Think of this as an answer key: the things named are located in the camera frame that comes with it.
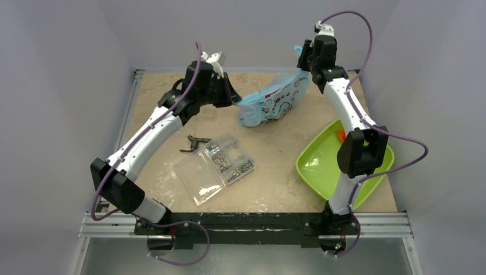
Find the light blue plastic bag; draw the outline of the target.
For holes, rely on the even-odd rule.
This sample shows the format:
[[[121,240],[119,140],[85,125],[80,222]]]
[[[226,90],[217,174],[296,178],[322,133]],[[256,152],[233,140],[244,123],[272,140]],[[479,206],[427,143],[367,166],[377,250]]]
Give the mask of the light blue plastic bag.
[[[311,75],[298,69],[295,74],[279,74],[257,92],[242,98],[237,104],[240,125],[256,127],[284,117],[304,97]]]

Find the red orange fake fruit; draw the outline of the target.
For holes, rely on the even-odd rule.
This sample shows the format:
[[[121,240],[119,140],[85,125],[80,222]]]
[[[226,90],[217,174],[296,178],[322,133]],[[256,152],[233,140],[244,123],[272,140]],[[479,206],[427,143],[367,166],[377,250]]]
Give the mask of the red orange fake fruit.
[[[340,130],[337,130],[336,133],[337,133],[337,136],[338,136],[340,142],[343,143],[345,141],[345,139],[346,139],[346,133],[345,133],[345,131],[343,129],[340,129]]]

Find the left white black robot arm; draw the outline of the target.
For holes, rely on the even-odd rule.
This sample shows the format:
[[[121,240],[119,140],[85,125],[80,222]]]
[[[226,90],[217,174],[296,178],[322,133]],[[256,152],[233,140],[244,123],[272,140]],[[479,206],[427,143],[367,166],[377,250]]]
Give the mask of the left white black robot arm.
[[[130,140],[103,160],[90,165],[95,197],[102,197],[125,214],[148,221],[156,234],[169,231],[169,209],[136,185],[142,169],[154,153],[179,131],[204,105],[229,107],[241,101],[220,61],[194,61],[184,78],[158,101],[151,116]]]

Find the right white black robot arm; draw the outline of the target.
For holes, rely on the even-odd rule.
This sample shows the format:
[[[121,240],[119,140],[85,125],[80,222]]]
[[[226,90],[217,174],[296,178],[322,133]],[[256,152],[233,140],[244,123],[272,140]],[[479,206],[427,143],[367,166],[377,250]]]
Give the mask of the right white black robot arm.
[[[352,213],[361,185],[383,163],[388,137],[384,127],[373,129],[366,111],[351,88],[346,70],[336,65],[337,40],[332,34],[317,34],[305,40],[297,67],[310,72],[312,82],[329,99],[344,128],[345,138],[336,160],[341,171],[336,189],[328,200],[323,229],[336,233],[344,226],[343,215]]]

